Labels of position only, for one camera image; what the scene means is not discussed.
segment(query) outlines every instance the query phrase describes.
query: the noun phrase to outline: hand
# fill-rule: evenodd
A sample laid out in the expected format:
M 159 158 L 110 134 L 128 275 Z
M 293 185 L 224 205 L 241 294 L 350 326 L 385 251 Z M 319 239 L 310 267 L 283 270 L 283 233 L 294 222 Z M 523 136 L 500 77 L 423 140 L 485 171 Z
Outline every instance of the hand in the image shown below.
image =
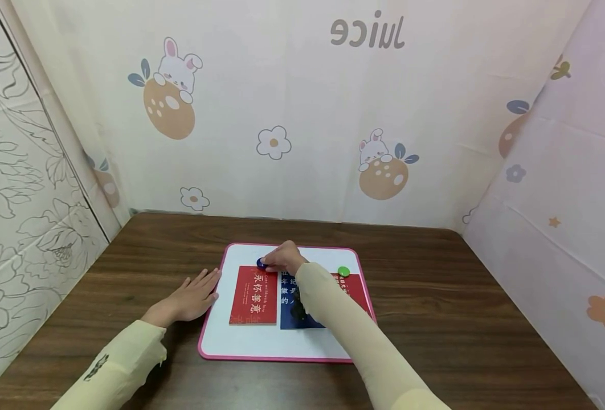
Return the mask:
M 286 241 L 262 258 L 262 263 L 268 265 L 265 271 L 279 272 L 286 270 L 293 276 L 296 275 L 303 263 L 308 262 L 307 259 L 303 258 L 298 246 L 293 241 Z
M 141 320 L 158 327 L 169 327 L 176 321 L 198 319 L 219 298 L 218 293 L 212 293 L 219 279 L 218 268 L 209 273 L 203 269 L 194 280 L 187 277 L 168 298 L 153 305 Z

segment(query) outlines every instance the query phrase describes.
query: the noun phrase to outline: pink whiteboard frame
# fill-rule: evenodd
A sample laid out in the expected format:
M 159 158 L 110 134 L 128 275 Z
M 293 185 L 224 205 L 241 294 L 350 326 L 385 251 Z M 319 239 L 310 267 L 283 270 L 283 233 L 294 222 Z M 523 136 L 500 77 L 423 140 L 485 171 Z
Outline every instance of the pink whiteboard frame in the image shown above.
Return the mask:
M 225 251 L 220 261 L 220 270 L 225 266 L 225 256 L 227 256 L 227 250 L 232 245 L 258 245 L 258 246 L 277 246 L 272 243 L 250 243 L 250 242 L 232 242 L 230 245 L 225 247 Z M 375 319 L 375 312 L 373 311 L 373 304 L 371 303 L 371 295 L 366 287 L 366 279 L 364 278 L 364 271 L 362 264 L 359 262 L 359 256 L 357 253 L 350 248 L 342 247 L 327 247 L 327 246 L 301 246 L 301 248 L 314 248 L 314 249 L 345 249 L 353 252 L 355 259 L 357 259 L 357 266 L 359 267 L 359 275 L 362 276 L 362 288 L 364 289 L 364 295 L 366 296 L 366 303 L 371 314 L 371 319 L 377 323 Z M 202 351 L 202 338 L 205 336 L 207 330 L 207 321 L 209 320 L 209 313 L 205 316 L 205 322 L 202 325 L 202 332 L 200 332 L 200 338 L 198 339 L 198 353 L 204 359 L 207 360 L 232 360 L 232 361 L 244 361 L 244 362 L 300 362 L 300 363 L 352 363 L 351 359 L 336 359 L 336 358 L 284 358 L 284 357 L 262 357 L 262 356 L 232 356 L 232 355 L 209 355 Z

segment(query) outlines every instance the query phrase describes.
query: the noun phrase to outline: star illustration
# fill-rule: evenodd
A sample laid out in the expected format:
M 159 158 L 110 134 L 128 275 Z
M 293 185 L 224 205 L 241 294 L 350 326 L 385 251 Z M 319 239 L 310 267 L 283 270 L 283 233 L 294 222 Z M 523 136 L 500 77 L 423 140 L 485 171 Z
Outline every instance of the star illustration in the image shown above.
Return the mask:
M 562 224 L 559 220 L 557 216 L 554 216 L 553 218 L 549 218 L 549 226 L 553 226 L 553 228 L 558 228 L 558 225 Z

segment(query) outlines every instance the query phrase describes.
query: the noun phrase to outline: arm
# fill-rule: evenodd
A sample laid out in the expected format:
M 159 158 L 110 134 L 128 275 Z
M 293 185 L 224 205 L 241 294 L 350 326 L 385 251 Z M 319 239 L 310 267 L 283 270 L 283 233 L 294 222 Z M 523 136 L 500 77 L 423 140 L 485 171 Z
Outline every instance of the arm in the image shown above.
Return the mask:
M 141 387 L 148 373 L 166 359 L 161 338 L 166 333 L 137 320 L 118 334 L 52 410 L 120 409 Z
M 161 345 L 166 328 L 202 316 L 218 298 L 212 291 L 219 278 L 218 269 L 209 274 L 204 269 L 194 280 L 186 278 L 173 294 L 113 338 L 52 410 L 120 409 L 152 368 L 166 359 Z
M 295 275 L 305 310 L 353 359 L 376 410 L 449 410 L 332 275 L 303 258 L 293 242 L 283 243 L 263 262 L 271 272 L 286 269 Z

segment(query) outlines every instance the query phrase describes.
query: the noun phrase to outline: blue book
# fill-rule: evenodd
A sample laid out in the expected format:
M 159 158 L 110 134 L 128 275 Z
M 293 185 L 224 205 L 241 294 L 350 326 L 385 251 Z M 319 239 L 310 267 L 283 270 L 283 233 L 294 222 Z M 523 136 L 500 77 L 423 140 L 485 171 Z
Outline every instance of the blue book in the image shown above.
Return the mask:
M 294 304 L 293 293 L 298 288 L 296 279 L 289 272 L 280 276 L 280 328 L 281 329 L 322 329 L 325 326 L 307 315 L 304 320 L 298 320 L 291 314 Z

